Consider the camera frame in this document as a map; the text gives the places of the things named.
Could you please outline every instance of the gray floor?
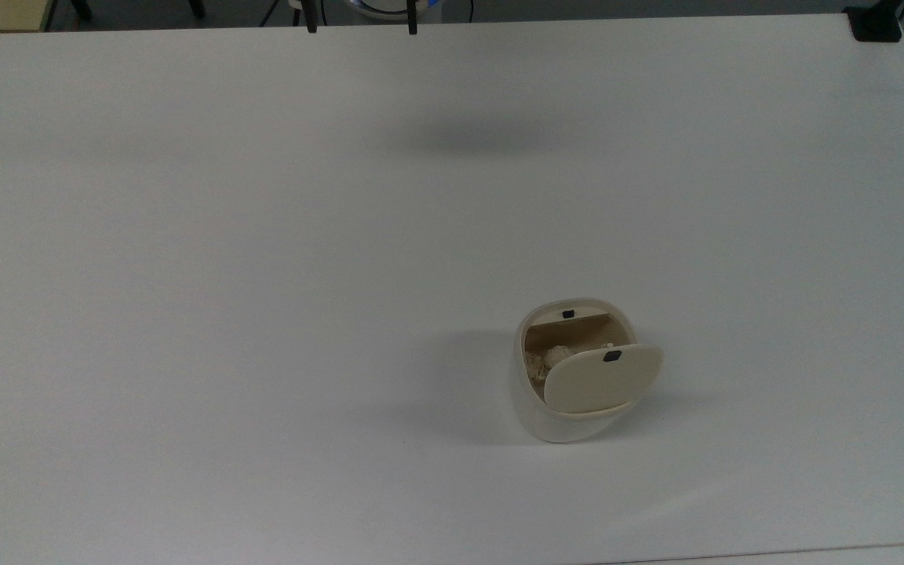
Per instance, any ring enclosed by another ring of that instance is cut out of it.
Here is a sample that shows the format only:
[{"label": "gray floor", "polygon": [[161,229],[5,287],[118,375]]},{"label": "gray floor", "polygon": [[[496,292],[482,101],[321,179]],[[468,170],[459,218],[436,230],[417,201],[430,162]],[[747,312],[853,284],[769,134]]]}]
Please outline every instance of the gray floor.
[{"label": "gray floor", "polygon": [[[344,0],[322,0],[329,25],[358,23]],[[68,0],[57,0],[49,31],[255,27],[273,0],[204,0],[208,15],[191,14],[187,0],[89,0],[93,21],[79,22]],[[474,0],[473,21],[531,21],[744,14],[838,13],[871,0]],[[442,21],[465,22],[469,0],[445,0]],[[280,0],[268,26],[291,25],[291,9]]]}]

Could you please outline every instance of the white table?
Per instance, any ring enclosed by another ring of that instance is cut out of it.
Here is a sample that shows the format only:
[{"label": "white table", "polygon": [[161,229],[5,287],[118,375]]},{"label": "white table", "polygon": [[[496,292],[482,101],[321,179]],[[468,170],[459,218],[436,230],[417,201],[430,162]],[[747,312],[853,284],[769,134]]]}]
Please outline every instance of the white table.
[{"label": "white table", "polygon": [[[667,360],[507,403],[566,297]],[[904,43],[844,16],[0,36],[0,564],[904,543]]]},{"label": "white table", "polygon": [[682,565],[904,565],[904,546],[689,559]]}]

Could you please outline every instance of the black leg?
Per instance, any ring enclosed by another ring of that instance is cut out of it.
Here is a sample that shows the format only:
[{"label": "black leg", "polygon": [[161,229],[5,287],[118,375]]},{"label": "black leg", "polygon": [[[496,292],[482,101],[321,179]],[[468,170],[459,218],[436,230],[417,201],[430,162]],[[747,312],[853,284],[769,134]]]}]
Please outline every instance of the black leg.
[{"label": "black leg", "polygon": [[191,3],[191,11],[194,12],[194,17],[203,18],[207,13],[204,10],[204,2],[201,0],[189,0]]},{"label": "black leg", "polygon": [[86,0],[72,0],[72,7],[75,8],[75,13],[78,14],[80,20],[90,21],[93,18],[93,11],[89,9]]},{"label": "black leg", "polygon": [[305,29],[309,33],[316,33],[316,26],[319,26],[316,4],[312,0],[302,0],[302,13],[305,14]]},{"label": "black leg", "polygon": [[51,30],[51,22],[54,21],[54,10],[58,7],[58,0],[51,0],[51,9],[47,10],[47,19],[44,20],[44,31]]},{"label": "black leg", "polygon": [[406,0],[406,25],[410,35],[417,35],[417,0]]}]

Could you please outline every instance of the hinged lid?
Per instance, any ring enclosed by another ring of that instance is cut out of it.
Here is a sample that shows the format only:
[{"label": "hinged lid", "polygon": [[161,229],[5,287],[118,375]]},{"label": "hinged lid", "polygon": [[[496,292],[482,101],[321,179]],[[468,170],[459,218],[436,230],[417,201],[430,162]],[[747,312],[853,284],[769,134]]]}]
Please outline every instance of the hinged lid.
[{"label": "hinged lid", "polygon": [[605,410],[640,399],[661,369],[660,348],[648,344],[578,353],[546,375],[543,398],[567,414]]}]

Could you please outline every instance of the white container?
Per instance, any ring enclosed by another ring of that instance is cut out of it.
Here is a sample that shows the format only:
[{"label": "white container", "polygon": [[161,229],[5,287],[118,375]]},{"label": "white container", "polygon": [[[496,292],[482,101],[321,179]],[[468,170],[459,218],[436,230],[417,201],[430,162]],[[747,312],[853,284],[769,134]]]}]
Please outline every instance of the white container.
[{"label": "white container", "polygon": [[[557,346],[574,354],[541,381],[541,370],[525,362],[527,353],[538,364]],[[637,343],[620,308],[595,299],[536,308],[518,326],[514,349],[512,401],[518,417],[533,436],[552,443],[602,432],[647,393],[662,363],[661,349]]]}]

